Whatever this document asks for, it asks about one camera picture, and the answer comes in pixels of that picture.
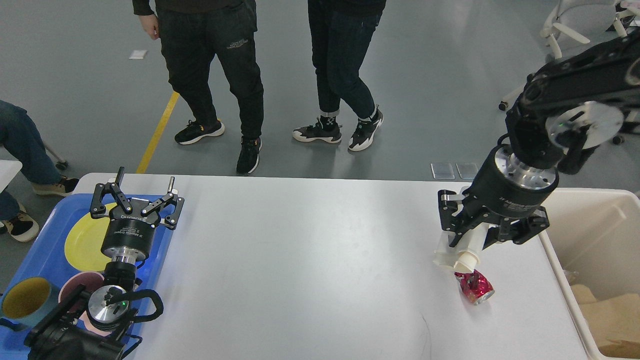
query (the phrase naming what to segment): plate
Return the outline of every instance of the plate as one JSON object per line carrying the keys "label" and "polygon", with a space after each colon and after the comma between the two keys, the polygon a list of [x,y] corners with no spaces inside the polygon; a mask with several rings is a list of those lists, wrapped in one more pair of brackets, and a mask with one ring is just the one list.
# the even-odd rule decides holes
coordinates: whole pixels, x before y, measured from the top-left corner
{"label": "plate", "polygon": [[[112,202],[105,206],[109,211],[116,204]],[[89,213],[76,222],[65,240],[65,257],[71,266],[79,271],[104,271],[111,261],[100,251],[108,226],[108,217],[93,219]]]}

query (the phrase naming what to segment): beige shoe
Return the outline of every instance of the beige shoe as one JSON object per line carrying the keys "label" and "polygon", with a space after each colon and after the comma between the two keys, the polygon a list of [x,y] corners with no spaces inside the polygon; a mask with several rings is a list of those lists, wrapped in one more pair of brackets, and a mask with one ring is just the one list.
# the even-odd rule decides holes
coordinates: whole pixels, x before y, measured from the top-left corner
{"label": "beige shoe", "polygon": [[69,178],[63,176],[62,179],[55,184],[40,185],[31,183],[31,186],[33,187],[33,191],[38,195],[59,195],[66,197],[74,191],[76,185],[78,185],[78,181],[79,180],[74,177]]}
{"label": "beige shoe", "polygon": [[38,226],[38,223],[25,212],[24,206],[20,203],[19,206],[20,211],[18,211],[18,215],[13,219],[2,220],[2,223],[12,238],[21,243],[26,243],[38,236],[40,227]]}

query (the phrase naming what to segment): white table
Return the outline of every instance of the white table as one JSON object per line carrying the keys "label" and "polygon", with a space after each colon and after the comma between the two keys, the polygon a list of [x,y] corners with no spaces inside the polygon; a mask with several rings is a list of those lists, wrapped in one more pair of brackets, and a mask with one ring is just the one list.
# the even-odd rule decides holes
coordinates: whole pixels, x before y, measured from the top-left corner
{"label": "white table", "polygon": [[0,191],[4,190],[22,169],[22,163],[16,160],[0,160]]}
{"label": "white table", "polygon": [[[168,181],[127,174],[121,188]],[[480,306],[432,263],[436,191],[466,184],[176,176],[164,314],[135,360],[587,359],[537,237],[483,252],[496,294]]]}

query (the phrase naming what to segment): shoe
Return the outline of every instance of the shoe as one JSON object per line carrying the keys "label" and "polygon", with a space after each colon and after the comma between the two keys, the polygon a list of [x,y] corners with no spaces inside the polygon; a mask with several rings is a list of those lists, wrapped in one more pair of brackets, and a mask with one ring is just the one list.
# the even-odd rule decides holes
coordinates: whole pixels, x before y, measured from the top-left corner
{"label": "shoe", "polygon": [[33,191],[38,195],[59,195],[66,197],[74,191],[76,185],[78,185],[78,181],[80,180],[74,177],[63,176],[62,179],[55,184],[40,185],[31,183],[31,186],[33,187]]}
{"label": "shoe", "polygon": [[12,238],[21,243],[26,243],[38,236],[40,227],[38,223],[25,212],[24,206],[22,206],[22,204],[19,205],[20,211],[18,211],[18,215],[9,220],[2,220],[2,223]]}
{"label": "shoe", "polygon": [[225,132],[225,125],[217,120],[211,129],[205,130],[197,121],[189,120],[187,127],[180,130],[173,138],[181,145],[195,143],[205,136],[220,136]]}
{"label": "shoe", "polygon": [[242,149],[240,150],[240,157],[238,157],[238,164],[236,166],[238,175],[249,175],[258,167],[261,148],[262,140],[260,140],[260,138],[255,140],[242,139]]}
{"label": "shoe", "polygon": [[349,150],[362,151],[373,143],[373,135],[382,125],[382,111],[378,110],[373,119],[358,120],[356,131],[351,135],[349,140]]}
{"label": "shoe", "polygon": [[293,130],[293,138],[299,142],[312,142],[322,140],[328,143],[339,143],[342,139],[340,126],[336,124],[332,130],[324,130],[320,118],[314,125],[303,126]]}

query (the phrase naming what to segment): teal mug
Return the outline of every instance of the teal mug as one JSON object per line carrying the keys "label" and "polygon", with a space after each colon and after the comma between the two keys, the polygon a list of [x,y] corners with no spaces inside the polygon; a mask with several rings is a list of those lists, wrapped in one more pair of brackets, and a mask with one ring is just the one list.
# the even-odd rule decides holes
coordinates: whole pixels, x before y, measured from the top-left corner
{"label": "teal mug", "polygon": [[0,299],[0,325],[13,331],[34,327],[58,305],[59,292],[43,277],[18,282]]}

